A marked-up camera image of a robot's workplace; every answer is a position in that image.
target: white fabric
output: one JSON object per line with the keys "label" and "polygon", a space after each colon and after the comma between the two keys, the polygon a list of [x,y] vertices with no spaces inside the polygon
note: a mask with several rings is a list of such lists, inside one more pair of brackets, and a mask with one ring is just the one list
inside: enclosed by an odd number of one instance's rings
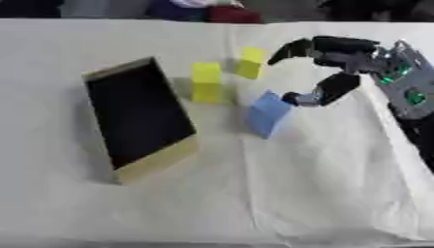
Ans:
{"label": "white fabric", "polygon": [[331,69],[296,59],[257,81],[228,73],[243,47],[314,35],[434,60],[432,24],[222,25],[143,20],[0,21],[0,234],[75,240],[365,245],[434,238],[434,180],[369,78],[327,108],[295,108],[269,140],[244,108],[190,103],[201,151],[132,186],[111,170],[80,75],[156,56],[185,94],[194,62],[222,62],[241,106],[308,91]]}

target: cube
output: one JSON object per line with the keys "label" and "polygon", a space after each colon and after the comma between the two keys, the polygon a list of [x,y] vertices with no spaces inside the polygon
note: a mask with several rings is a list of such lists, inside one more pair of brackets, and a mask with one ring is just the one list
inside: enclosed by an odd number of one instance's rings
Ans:
{"label": "cube", "polygon": [[223,93],[220,64],[195,63],[192,73],[193,102],[220,103]]}
{"label": "cube", "polygon": [[251,130],[267,139],[275,125],[291,110],[291,105],[280,100],[276,94],[266,91],[248,109],[246,123]]}
{"label": "cube", "polygon": [[263,61],[263,50],[255,47],[245,47],[236,73],[245,78],[256,79],[260,76]]}

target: blue fabric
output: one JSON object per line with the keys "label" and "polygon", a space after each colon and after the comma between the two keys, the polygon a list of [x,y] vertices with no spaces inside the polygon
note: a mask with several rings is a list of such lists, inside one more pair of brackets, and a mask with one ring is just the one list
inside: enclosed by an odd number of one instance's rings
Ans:
{"label": "blue fabric", "polygon": [[145,14],[160,19],[205,21],[206,8],[185,8],[172,3],[170,0],[154,0]]}
{"label": "blue fabric", "polygon": [[246,123],[252,131],[267,139],[276,123],[290,110],[291,105],[280,100],[278,95],[266,91],[249,107]]}

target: green light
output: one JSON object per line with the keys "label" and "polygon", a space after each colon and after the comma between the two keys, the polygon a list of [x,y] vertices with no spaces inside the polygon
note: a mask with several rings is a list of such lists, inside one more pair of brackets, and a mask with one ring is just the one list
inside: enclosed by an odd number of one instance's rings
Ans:
{"label": "green light", "polygon": [[407,102],[413,106],[418,105],[426,100],[426,96],[418,92],[416,89],[408,90],[405,93],[405,97],[407,99]]}
{"label": "green light", "polygon": [[406,69],[406,70],[401,71],[401,74],[405,76],[405,75],[407,75],[409,72],[410,72],[410,69]]}
{"label": "green light", "polygon": [[383,77],[383,79],[381,79],[381,83],[388,84],[390,82],[393,82],[393,79],[390,77]]}

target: wooden block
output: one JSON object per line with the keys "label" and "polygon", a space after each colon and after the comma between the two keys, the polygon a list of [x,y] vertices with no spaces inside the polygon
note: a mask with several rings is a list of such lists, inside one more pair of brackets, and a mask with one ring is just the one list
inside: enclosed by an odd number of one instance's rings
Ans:
{"label": "wooden block", "polygon": [[238,63],[237,74],[249,79],[260,76],[261,66],[264,62],[264,51],[255,47],[245,47],[241,60]]}
{"label": "wooden block", "polygon": [[123,184],[198,150],[196,130],[153,58],[85,77],[115,174]]}
{"label": "wooden block", "polygon": [[219,63],[195,63],[192,74],[194,102],[207,104],[222,102],[222,73]]}
{"label": "wooden block", "polygon": [[246,123],[251,130],[267,139],[275,125],[290,111],[291,105],[276,94],[266,91],[248,110]]}

